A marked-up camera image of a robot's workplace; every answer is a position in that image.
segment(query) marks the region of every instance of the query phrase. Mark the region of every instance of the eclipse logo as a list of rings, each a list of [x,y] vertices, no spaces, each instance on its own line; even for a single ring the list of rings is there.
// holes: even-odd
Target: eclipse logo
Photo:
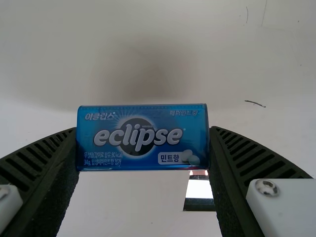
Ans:
[[[149,152],[154,145],[161,146],[164,143],[176,145],[182,137],[183,131],[179,128],[168,131],[159,129],[155,131],[153,126],[143,118],[132,118],[125,122],[120,129],[112,132],[99,131],[93,139],[97,146],[104,146],[109,142],[112,146],[120,146],[124,152],[132,156],[141,156]]]

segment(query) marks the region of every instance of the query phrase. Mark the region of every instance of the product label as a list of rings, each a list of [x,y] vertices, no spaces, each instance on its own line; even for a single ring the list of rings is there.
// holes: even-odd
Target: product label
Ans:
[[[78,170],[208,167],[204,104],[80,107]]]

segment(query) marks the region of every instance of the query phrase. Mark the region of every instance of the white wall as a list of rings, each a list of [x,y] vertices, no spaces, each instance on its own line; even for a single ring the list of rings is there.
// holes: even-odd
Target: white wall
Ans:
[[[314,2],[0,0],[0,157],[82,104],[205,102],[315,177]],[[220,236],[215,213],[181,211],[188,176],[81,173],[58,236]]]

